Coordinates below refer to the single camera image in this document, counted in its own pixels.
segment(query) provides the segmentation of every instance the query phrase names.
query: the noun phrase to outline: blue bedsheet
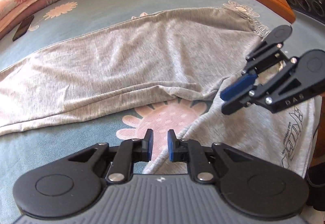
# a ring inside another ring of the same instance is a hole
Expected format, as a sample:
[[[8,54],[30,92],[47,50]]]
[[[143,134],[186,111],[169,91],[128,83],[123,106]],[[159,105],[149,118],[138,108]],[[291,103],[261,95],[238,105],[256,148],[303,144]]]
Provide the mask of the blue bedsheet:
[[[61,0],[37,12],[30,30],[23,37],[12,42],[16,27],[0,41],[0,70],[43,47],[130,20],[132,17],[168,9],[211,6],[241,10],[257,17],[269,28],[289,24],[256,0]],[[141,122],[143,126],[157,126],[152,121],[144,123],[145,115],[141,115],[144,111],[148,115],[150,109],[157,111],[171,103],[151,105],[146,110],[130,109],[82,123],[1,136],[0,223],[12,223],[19,216],[12,197],[12,187],[20,175],[98,142],[106,141],[110,145],[118,145],[122,138],[130,138],[137,133],[137,126]],[[197,105],[195,114],[200,115],[207,111],[211,103],[178,100],[173,104],[186,105],[188,113]],[[166,115],[172,113],[168,111],[161,111],[163,120],[168,120]],[[135,170],[141,172],[143,168],[144,164],[141,163]]]

